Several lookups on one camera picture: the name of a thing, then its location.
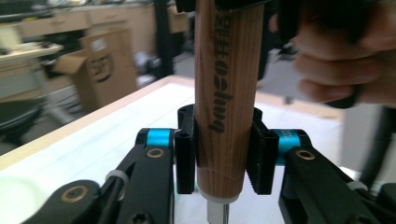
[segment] white table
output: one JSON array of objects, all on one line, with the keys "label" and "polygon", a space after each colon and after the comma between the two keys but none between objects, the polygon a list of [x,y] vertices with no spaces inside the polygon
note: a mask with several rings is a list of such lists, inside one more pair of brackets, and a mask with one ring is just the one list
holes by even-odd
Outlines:
[{"label": "white table", "polygon": [[[0,157],[0,223],[29,217],[60,186],[78,179],[103,184],[134,146],[141,128],[176,128],[177,110],[194,102],[193,80],[167,77],[88,116]],[[256,107],[270,129],[304,129],[331,161],[338,151],[343,115],[322,105],[258,93]],[[277,205],[283,167],[276,167],[274,193],[257,196],[246,178],[231,204],[230,223],[283,223]],[[198,194],[177,196],[176,224],[202,224],[206,204]]]},{"label": "white table", "polygon": [[61,45],[52,44],[49,48],[41,48],[37,46],[35,49],[30,50],[13,50],[7,55],[0,55],[0,64],[4,63],[15,63],[19,61],[29,61],[31,67],[31,73],[35,77],[40,89],[43,92],[44,97],[47,100],[47,109],[49,113],[58,120],[61,124],[66,124],[74,120],[73,117],[68,115],[59,106],[55,105],[50,99],[50,85],[43,74],[43,70],[40,65],[38,57],[50,55],[58,52],[63,47]]}]

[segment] blue spacer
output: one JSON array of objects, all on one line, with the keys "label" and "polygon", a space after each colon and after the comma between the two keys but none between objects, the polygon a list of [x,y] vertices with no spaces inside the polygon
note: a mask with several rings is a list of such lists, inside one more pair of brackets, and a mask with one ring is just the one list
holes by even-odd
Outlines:
[{"label": "blue spacer", "polygon": [[274,132],[279,136],[276,164],[284,165],[285,160],[283,156],[292,148],[301,146],[300,137],[297,132],[292,129],[274,129]]},{"label": "blue spacer", "polygon": [[170,147],[171,130],[170,129],[150,129],[148,130],[148,147]]}]

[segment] wooden handle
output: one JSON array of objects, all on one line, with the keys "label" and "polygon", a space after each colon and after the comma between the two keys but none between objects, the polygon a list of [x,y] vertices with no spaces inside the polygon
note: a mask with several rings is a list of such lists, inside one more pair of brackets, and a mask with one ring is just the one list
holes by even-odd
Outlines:
[{"label": "wooden handle", "polygon": [[214,2],[199,0],[196,8],[198,185],[204,197],[231,203],[244,180],[264,7],[217,12]]}]

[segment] chair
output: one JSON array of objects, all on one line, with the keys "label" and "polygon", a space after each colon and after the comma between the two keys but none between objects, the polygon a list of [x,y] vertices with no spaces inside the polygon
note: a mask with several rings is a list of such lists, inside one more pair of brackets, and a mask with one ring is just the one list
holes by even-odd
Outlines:
[{"label": "chair", "polygon": [[0,139],[20,147],[21,137],[35,124],[43,112],[44,99],[0,103]]}]

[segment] human hand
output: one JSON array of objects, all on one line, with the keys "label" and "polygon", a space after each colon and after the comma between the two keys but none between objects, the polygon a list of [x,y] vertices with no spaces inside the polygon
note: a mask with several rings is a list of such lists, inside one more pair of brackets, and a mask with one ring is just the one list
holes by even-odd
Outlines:
[{"label": "human hand", "polygon": [[361,84],[359,102],[396,106],[396,3],[373,8],[357,45],[347,43],[346,30],[326,28],[312,17],[303,19],[292,41],[301,52],[295,61],[303,76],[299,88],[314,101],[344,99]]}]

